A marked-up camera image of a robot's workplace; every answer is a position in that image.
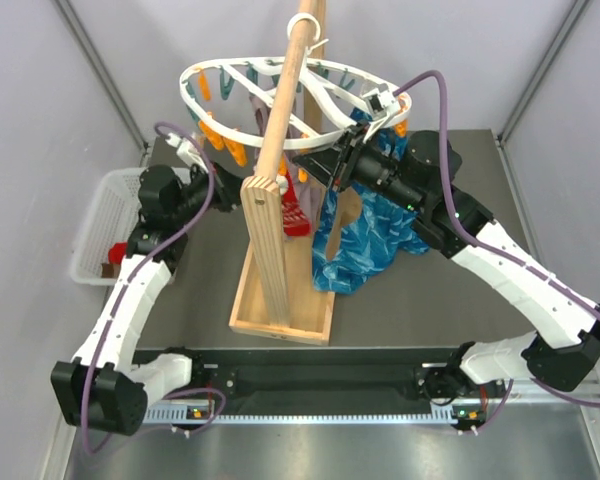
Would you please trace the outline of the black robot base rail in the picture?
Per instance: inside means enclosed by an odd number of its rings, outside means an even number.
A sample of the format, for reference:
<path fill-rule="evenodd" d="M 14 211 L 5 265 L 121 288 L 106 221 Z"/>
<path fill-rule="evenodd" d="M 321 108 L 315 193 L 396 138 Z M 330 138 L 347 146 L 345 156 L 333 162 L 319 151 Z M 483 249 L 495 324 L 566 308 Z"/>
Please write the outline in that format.
<path fill-rule="evenodd" d="M 449 400 L 501 398 L 505 383 L 483 387 L 446 374 L 452 348 L 184 349 L 193 360 L 185 385 L 212 387 L 227 415 L 308 416 L 426 413 Z"/>

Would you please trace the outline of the white perforated plastic basket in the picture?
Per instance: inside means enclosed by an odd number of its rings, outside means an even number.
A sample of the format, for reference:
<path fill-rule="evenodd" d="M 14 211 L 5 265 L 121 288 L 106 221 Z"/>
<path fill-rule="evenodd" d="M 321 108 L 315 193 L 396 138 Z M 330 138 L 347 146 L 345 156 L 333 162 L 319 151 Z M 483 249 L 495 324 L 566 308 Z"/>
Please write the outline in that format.
<path fill-rule="evenodd" d="M 101 265 L 108 250 L 126 242 L 125 258 L 148 255 L 200 211 L 208 192 L 204 171 L 157 165 L 114 170 L 101 180 L 70 263 L 78 284 L 110 286 Z"/>

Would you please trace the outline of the mauve cloth on hanger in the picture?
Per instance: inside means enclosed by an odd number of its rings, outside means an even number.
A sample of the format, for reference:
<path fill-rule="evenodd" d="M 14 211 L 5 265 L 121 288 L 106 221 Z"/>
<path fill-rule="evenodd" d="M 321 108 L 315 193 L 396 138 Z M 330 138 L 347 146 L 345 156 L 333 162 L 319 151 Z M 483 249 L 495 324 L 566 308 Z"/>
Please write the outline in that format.
<path fill-rule="evenodd" d="M 278 180 L 278 176 L 284 176 L 286 171 L 289 172 L 300 206 L 311 223 L 310 235 L 312 235 L 319 223 L 318 210 L 321 205 L 322 193 L 318 187 L 311 184 L 308 174 L 292 163 L 292 159 L 296 155 L 298 153 L 294 150 L 284 150 L 282 152 L 276 182 L 280 187 L 284 180 Z"/>

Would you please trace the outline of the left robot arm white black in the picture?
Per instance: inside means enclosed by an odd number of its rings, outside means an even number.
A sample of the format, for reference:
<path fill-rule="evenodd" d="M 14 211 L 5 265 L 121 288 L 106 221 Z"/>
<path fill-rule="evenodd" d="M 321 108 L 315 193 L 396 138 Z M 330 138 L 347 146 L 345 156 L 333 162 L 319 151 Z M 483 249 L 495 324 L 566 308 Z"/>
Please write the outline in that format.
<path fill-rule="evenodd" d="M 189 230 L 208 209 L 239 207 L 243 182 L 218 163 L 187 170 L 150 166 L 138 181 L 137 220 L 111 296 L 73 358 L 57 362 L 50 376 L 67 424 L 126 436 L 168 394 L 192 397 L 206 387 L 205 370 L 177 350 L 139 367 L 132 361 L 149 314 L 178 269 Z"/>

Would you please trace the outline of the brown sock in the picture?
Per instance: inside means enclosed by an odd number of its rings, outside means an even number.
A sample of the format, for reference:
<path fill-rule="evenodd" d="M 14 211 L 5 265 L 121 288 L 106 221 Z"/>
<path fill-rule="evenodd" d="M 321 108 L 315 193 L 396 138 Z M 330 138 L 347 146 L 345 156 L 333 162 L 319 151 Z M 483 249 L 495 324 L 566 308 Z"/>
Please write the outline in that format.
<path fill-rule="evenodd" d="M 328 261 L 334 259 L 340 248 L 343 228 L 360 217 L 363 206 L 362 199 L 352 187 L 339 193 L 336 200 L 336 213 L 325 248 L 325 256 Z"/>
<path fill-rule="evenodd" d="M 116 279 L 119 275 L 120 266 L 117 264 L 103 263 L 101 265 L 101 277 L 103 279 Z"/>

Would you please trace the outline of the blue patterned cloth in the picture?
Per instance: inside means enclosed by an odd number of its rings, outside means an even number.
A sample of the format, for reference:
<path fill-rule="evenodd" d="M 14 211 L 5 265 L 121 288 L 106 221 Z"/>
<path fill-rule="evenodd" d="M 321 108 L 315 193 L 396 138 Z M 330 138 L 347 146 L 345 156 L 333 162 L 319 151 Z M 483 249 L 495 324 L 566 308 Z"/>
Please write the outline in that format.
<path fill-rule="evenodd" d="M 362 201 L 361 214 L 341 229 L 340 246 L 331 260 L 326 252 L 336 219 L 338 195 L 333 191 L 325 194 L 312 245 L 312 282 L 318 291 L 353 294 L 371 277 L 391 266 L 400 250 L 412 255 L 429 251 L 412 229 L 415 213 L 399 208 L 362 185 L 355 184 L 353 190 Z"/>

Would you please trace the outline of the red santa christmas sock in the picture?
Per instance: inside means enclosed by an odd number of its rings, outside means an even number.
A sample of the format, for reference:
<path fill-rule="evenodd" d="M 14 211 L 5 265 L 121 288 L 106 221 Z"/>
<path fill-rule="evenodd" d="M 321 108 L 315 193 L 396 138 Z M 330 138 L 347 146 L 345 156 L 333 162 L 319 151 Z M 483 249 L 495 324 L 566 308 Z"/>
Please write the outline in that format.
<path fill-rule="evenodd" d="M 284 233 L 289 237 L 309 236 L 311 223 L 300 206 L 289 172 L 279 175 L 278 180 L 284 180 L 280 186 Z"/>

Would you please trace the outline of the wooden drying rack stand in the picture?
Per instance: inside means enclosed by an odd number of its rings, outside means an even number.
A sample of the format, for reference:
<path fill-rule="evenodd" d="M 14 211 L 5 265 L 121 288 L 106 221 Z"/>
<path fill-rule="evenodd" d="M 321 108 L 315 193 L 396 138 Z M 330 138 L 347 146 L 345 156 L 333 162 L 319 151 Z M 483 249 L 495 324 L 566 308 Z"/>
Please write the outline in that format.
<path fill-rule="evenodd" d="M 264 145 L 255 173 L 241 188 L 250 243 L 229 327 L 236 333 L 324 346 L 330 339 L 335 296 L 313 288 L 312 239 L 284 238 L 275 182 L 305 49 L 323 39 L 326 3 L 302 1 L 298 12 L 311 17 L 292 23 Z"/>

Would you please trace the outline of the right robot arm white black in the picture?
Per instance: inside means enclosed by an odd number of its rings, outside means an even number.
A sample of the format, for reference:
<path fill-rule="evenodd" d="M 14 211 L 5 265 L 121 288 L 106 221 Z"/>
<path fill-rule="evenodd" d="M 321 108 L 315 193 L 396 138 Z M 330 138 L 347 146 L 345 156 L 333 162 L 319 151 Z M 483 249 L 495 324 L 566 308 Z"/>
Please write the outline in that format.
<path fill-rule="evenodd" d="M 293 162 L 331 190 L 359 184 L 415 213 L 413 229 L 427 246 L 483 280 L 533 327 L 518 337 L 461 345 L 443 371 L 449 388 L 467 396 L 496 380 L 529 379 L 577 403 L 573 391 L 600 359 L 600 303 L 558 280 L 487 207 L 454 186 L 462 159 L 446 133 L 409 135 L 395 159 L 367 140 L 366 132 L 355 125 Z"/>

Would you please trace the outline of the white oval clip hanger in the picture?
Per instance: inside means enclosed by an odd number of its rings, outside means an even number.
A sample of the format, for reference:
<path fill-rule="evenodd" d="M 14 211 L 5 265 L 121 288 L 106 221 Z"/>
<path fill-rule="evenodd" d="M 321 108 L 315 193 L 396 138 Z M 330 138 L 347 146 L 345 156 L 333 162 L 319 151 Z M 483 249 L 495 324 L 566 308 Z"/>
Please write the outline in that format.
<path fill-rule="evenodd" d="M 283 153 L 335 142 L 354 125 L 340 106 L 342 102 L 371 117 L 365 139 L 387 127 L 400 134 L 406 132 L 412 107 L 409 94 L 398 93 L 395 84 L 374 74 L 315 56 L 315 51 L 327 42 L 316 12 L 305 2 L 289 20 L 288 46 L 283 56 L 206 60 L 186 68 L 179 78 L 181 99 L 207 140 L 228 148 L 237 163 L 242 162 L 246 147 L 260 150 L 255 167 L 257 177 L 277 181 L 286 174 L 281 165 Z M 263 133 L 244 133 L 208 112 L 206 104 L 211 96 L 206 75 L 212 70 L 219 74 L 223 87 L 240 86 L 270 109 L 271 117 Z M 335 127 L 333 131 L 323 133 L 320 127 L 310 125 L 293 112 L 298 87 L 313 99 L 318 113 Z"/>

